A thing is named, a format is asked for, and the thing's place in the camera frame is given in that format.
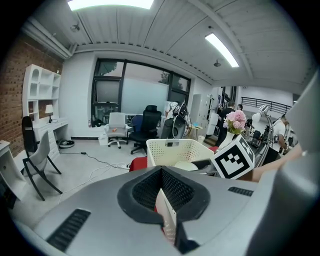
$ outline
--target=black railing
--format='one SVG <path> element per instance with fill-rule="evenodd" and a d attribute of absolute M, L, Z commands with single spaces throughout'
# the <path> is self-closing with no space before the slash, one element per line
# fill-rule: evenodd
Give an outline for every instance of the black railing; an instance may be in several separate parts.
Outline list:
<path fill-rule="evenodd" d="M 262 105 L 267 105 L 270 111 L 281 114 L 286 114 L 291 109 L 291 106 L 260 98 L 241 97 L 241 104 L 255 108 L 260 108 Z"/>

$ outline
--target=smoke detector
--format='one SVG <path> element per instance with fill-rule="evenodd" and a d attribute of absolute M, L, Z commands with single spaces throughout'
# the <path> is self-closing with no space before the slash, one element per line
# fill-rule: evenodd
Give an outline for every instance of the smoke detector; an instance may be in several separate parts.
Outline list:
<path fill-rule="evenodd" d="M 71 31 L 72 32 L 78 32 L 79 30 L 80 30 L 80 27 L 79 27 L 79 25 L 77 24 L 77 25 L 72 25 L 71 27 L 70 27 L 70 29 L 71 29 Z"/>
<path fill-rule="evenodd" d="M 216 60 L 216 63 L 213 64 L 215 67 L 220 67 L 221 63 L 218 62 L 218 60 Z"/>

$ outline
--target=vase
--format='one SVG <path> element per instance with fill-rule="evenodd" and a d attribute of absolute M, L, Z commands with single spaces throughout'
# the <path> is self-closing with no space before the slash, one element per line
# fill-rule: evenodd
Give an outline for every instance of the vase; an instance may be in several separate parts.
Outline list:
<path fill-rule="evenodd" d="M 223 149 L 226 145 L 228 145 L 230 142 L 232 142 L 233 138 L 234 138 L 234 134 L 227 131 L 226 137 L 225 137 L 224 141 L 220 144 L 218 149 L 219 150 Z"/>

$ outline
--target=fluorescent light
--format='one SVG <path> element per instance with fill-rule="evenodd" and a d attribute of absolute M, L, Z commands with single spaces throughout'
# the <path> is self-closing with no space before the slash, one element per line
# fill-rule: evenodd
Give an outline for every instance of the fluorescent light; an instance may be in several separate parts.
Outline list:
<path fill-rule="evenodd" d="M 205 37 L 224 57 L 225 59 L 230 63 L 231 67 L 236 68 L 239 67 L 237 61 L 232 56 L 230 51 L 227 49 L 227 47 L 219 40 L 216 35 L 213 33 L 207 35 Z"/>
<path fill-rule="evenodd" d="M 92 6 L 132 6 L 150 9 L 154 0 L 71 0 L 68 5 L 71 11 Z"/>

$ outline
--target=vent grille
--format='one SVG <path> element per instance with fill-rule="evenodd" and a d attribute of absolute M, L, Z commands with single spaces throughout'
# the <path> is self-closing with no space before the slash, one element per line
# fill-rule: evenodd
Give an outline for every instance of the vent grille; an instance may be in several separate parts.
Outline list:
<path fill-rule="evenodd" d="M 248 190 L 248 189 L 244 189 L 244 188 L 240 188 L 240 187 L 236 187 L 236 186 L 232 186 L 228 189 L 228 191 L 231 191 L 233 193 L 237 193 L 240 195 L 244 195 L 244 196 L 248 196 L 251 197 L 253 194 L 252 190 Z"/>
<path fill-rule="evenodd" d="M 76 209 L 73 213 L 53 232 L 47 242 L 58 250 L 64 252 L 78 234 L 91 212 Z"/>

